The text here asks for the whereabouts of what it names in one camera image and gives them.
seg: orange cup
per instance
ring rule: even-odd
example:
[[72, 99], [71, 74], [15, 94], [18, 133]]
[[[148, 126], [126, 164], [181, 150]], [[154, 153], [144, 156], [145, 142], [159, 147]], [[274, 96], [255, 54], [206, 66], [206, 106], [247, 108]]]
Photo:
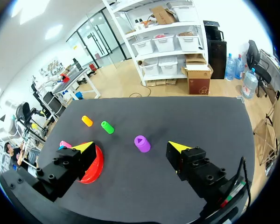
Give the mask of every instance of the orange cup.
[[82, 121], [83, 121], [88, 127], [92, 126], [92, 124], [93, 124], [93, 121], [92, 121], [89, 117], [87, 117], [87, 116], [85, 116], [85, 115], [82, 117]]

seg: water bottle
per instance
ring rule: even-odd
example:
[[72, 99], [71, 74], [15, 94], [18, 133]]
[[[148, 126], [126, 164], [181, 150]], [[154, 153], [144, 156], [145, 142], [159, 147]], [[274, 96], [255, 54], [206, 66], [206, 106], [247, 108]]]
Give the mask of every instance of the water bottle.
[[235, 67], [234, 77], [237, 78], [237, 79], [241, 79], [243, 77], [244, 69], [245, 69], [245, 64], [242, 60], [241, 54], [239, 54], [238, 58], [236, 59], [236, 67]]
[[258, 85], [258, 80], [254, 75], [254, 72], [255, 69], [252, 68], [246, 73], [241, 89], [242, 95], [247, 99], [251, 99], [253, 97], [256, 87]]
[[231, 58], [231, 53], [229, 53], [226, 69], [225, 69], [225, 78], [229, 81], [233, 80], [235, 73], [235, 61]]

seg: black chair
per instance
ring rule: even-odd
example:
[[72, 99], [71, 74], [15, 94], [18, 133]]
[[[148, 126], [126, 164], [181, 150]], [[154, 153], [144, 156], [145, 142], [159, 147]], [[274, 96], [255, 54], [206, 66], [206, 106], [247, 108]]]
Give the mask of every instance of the black chair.
[[[265, 64], [267, 64], [267, 68], [264, 68], [263, 65], [259, 64], [260, 60], [263, 61]], [[247, 52], [247, 64], [249, 69], [254, 68], [255, 73], [259, 76], [257, 78], [258, 79], [257, 97], [259, 97], [259, 87], [261, 87], [264, 90], [264, 92], [266, 93], [265, 97], [267, 97], [267, 92], [263, 85], [263, 81], [269, 84], [272, 80], [272, 77], [267, 72], [267, 69], [269, 68], [269, 64], [260, 58], [260, 53], [258, 52], [255, 42], [252, 40], [249, 40], [249, 49]]]

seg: cardboard box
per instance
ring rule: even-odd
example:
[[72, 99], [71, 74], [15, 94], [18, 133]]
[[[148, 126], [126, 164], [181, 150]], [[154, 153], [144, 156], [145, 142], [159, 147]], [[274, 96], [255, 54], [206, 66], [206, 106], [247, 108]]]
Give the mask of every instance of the cardboard box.
[[146, 86], [156, 86], [156, 81], [155, 80], [148, 80], [148, 81], [146, 81]]
[[159, 79], [156, 81], [157, 85], [165, 85], [166, 84], [166, 79]]
[[202, 54], [187, 54], [185, 56], [186, 64], [206, 64], [206, 60]]
[[210, 65], [206, 70], [187, 70], [182, 67], [182, 73], [188, 76], [189, 94], [208, 95], [210, 88], [210, 78], [213, 69]]
[[166, 83], [167, 83], [167, 84], [175, 85], [175, 84], [176, 84], [176, 78], [166, 79]]
[[160, 25], [170, 24], [176, 22], [176, 19], [173, 16], [173, 12], [168, 9], [164, 9], [162, 6], [157, 6], [152, 8], [153, 17], [157, 19]]

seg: white storage bin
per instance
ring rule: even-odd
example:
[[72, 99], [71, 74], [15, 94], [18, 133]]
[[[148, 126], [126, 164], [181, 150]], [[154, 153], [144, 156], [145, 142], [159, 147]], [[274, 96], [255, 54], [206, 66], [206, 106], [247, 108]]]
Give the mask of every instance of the white storage bin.
[[174, 34], [159, 34], [154, 36], [153, 41], [157, 46], [158, 51], [159, 52], [173, 51], [174, 50], [173, 37]]
[[145, 76], [157, 76], [160, 73], [158, 66], [159, 58], [145, 59], [141, 68], [144, 70]]
[[178, 41], [181, 45], [182, 51], [185, 52], [197, 52], [199, 50], [200, 38], [199, 36], [178, 36]]
[[165, 76], [177, 75], [177, 57], [167, 56], [159, 59], [159, 66]]
[[137, 40], [132, 45], [136, 48], [139, 55], [147, 55], [154, 52], [154, 45], [150, 37]]
[[198, 21], [197, 11], [192, 1], [170, 2], [167, 6], [173, 9], [179, 22]]

